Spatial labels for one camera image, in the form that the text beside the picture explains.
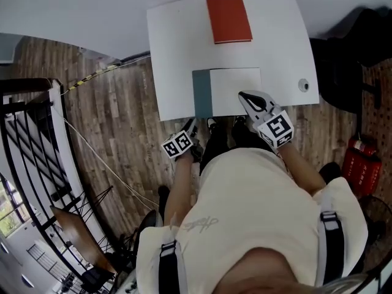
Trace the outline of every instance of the qr-like tag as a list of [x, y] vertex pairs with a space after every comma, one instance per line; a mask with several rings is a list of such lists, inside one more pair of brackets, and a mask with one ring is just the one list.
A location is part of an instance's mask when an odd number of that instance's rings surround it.
[[182, 130], [180, 133], [171, 135], [161, 146], [166, 152], [166, 155], [172, 159], [186, 152], [192, 145], [192, 140], [189, 138], [188, 134]]
[[273, 116], [257, 129], [260, 137], [273, 148], [278, 148], [293, 139], [294, 127], [286, 111]]

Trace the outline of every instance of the black pants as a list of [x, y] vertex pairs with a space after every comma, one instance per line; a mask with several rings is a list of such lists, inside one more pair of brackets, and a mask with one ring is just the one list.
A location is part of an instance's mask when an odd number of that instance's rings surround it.
[[[232, 129], [232, 137], [236, 143], [236, 146], [232, 149], [260, 148], [272, 152], [270, 146], [268, 146], [268, 144], [256, 133], [252, 133], [243, 122], [237, 122], [234, 125]], [[200, 175], [208, 162], [229, 150], [230, 149], [227, 146], [226, 130], [218, 125], [211, 132], [211, 137], [207, 142], [202, 161], [200, 162]]]

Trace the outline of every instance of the forearm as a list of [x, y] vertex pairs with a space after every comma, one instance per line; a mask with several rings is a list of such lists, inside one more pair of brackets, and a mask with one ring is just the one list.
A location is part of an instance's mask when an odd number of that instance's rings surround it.
[[179, 158], [176, 164], [174, 183], [166, 202], [164, 225], [170, 225], [175, 214], [177, 224], [180, 225], [191, 209], [191, 171], [192, 161], [188, 158]]
[[278, 149], [296, 184], [312, 196], [325, 187], [324, 179], [291, 143]]

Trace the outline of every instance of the light fixture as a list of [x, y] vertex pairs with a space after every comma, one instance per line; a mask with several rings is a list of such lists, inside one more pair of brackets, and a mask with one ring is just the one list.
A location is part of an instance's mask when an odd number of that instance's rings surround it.
[[27, 286], [29, 288], [34, 287], [34, 284], [31, 283], [31, 281], [24, 274], [22, 274], [22, 281], [25, 284], [25, 286]]
[[7, 254], [9, 254], [8, 248], [6, 248], [6, 245], [3, 244], [3, 242], [0, 242], [1, 250]]

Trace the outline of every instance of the yellow and black caution tape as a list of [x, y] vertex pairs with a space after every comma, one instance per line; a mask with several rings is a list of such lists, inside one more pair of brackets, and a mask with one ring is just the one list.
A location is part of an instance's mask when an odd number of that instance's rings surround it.
[[107, 66], [104, 69], [96, 70], [94, 73], [92, 73], [90, 75], [87, 75], [86, 77], [84, 77], [84, 79], [76, 82], [73, 86], [68, 88], [68, 90], [66, 92], [64, 92], [63, 94], [61, 94], [61, 95], [65, 95], [67, 92], [69, 92], [69, 91], [79, 87], [80, 85], [86, 83], [87, 81], [93, 79], [94, 77], [97, 77], [97, 76], [102, 75], [102, 74], [104, 74], [106, 72], [118, 69], [120, 67], [124, 67], [124, 66], [128, 66], [129, 64], [136, 63], [136, 62], [138, 62], [140, 60], [149, 58], [150, 56], [151, 55], [145, 55], [145, 56], [142, 56], [141, 58], [133, 58], [133, 59], [127, 59], [126, 58], [126, 59], [121, 60], [119, 63], [111, 64], [111, 65]]

